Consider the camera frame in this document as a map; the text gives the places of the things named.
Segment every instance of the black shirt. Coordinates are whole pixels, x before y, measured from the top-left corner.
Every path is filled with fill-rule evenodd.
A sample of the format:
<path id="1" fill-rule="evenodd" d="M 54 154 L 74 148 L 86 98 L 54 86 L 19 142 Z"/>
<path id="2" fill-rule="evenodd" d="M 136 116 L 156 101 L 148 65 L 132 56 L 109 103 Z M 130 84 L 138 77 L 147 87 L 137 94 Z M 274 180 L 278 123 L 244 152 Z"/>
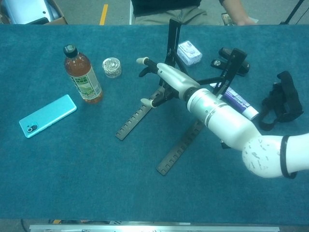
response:
<path id="1" fill-rule="evenodd" d="M 134 15 L 152 15 L 188 6 L 199 6 L 201 0 L 132 0 Z"/>

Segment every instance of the person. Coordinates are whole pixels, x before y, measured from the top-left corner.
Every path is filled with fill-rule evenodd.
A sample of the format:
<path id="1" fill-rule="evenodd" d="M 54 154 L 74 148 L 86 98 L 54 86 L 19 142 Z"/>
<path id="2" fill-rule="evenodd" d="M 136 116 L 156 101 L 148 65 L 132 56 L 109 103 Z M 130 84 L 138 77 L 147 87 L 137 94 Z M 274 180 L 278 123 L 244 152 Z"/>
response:
<path id="1" fill-rule="evenodd" d="M 219 0 L 231 19 L 239 26 L 254 25 L 240 0 Z M 168 24 L 173 18 L 187 25 L 212 25 L 201 0 L 132 0 L 133 24 Z"/>

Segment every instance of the khaki pants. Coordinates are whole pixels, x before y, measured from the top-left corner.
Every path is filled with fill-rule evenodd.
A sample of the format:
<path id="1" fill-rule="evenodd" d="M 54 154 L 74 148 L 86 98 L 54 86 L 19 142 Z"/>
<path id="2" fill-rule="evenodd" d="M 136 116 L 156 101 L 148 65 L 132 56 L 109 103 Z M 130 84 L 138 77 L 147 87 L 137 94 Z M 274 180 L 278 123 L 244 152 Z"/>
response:
<path id="1" fill-rule="evenodd" d="M 170 10 L 159 14 L 133 17 L 132 24 L 169 24 L 171 18 L 187 25 L 219 25 L 218 22 L 215 22 L 207 15 L 206 11 L 199 9 L 196 6 L 186 7 L 181 10 Z"/>

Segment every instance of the floor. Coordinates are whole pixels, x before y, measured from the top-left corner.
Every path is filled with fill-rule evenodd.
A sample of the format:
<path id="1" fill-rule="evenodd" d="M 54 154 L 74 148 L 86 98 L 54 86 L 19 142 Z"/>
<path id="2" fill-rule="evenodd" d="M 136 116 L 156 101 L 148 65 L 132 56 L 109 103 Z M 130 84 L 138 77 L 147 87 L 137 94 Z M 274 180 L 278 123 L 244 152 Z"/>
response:
<path id="1" fill-rule="evenodd" d="M 248 15 L 258 19 L 259 24 L 277 25 L 287 19 L 298 0 L 243 0 L 242 2 Z M 104 4 L 108 4 L 104 25 L 127 25 L 129 23 L 129 0 L 56 0 L 56 3 L 69 24 L 98 25 Z M 219 1 L 203 0 L 201 8 L 206 9 L 217 24 L 223 25 L 221 13 L 225 11 L 219 4 Z M 309 0 L 305 0 L 302 3 L 291 19 L 290 24 L 297 23 L 307 8 L 309 8 Z M 298 24 L 309 24 L 309 12 L 301 18 Z M 26 229 L 29 228 L 30 224 L 47 223 L 48 220 L 24 221 Z M 280 230 L 282 232 L 309 232 L 309 226 L 280 226 Z M 24 230 L 20 219 L 1 219 L 0 231 L 22 232 Z"/>

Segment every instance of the black strap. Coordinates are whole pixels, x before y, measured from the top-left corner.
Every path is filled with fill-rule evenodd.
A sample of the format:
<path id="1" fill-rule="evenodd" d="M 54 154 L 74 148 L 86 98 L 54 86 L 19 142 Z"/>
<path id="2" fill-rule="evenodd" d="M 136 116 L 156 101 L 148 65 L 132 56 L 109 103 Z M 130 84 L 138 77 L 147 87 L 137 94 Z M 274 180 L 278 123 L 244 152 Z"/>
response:
<path id="1" fill-rule="evenodd" d="M 294 179 L 297 175 L 297 172 L 289 174 L 287 166 L 286 166 L 286 146 L 288 144 L 289 135 L 283 136 L 281 140 L 281 146 L 280 146 L 280 166 L 281 166 L 281 172 L 284 177 L 289 179 Z"/>
<path id="2" fill-rule="evenodd" d="M 302 105 L 299 101 L 298 92 L 288 71 L 277 75 L 281 83 L 275 83 L 269 97 L 262 101 L 262 111 L 259 115 L 259 126 L 263 130 L 270 131 L 277 122 L 290 122 L 298 118 L 302 113 Z M 274 110 L 276 119 L 272 123 L 265 123 L 263 119 L 268 113 Z"/>

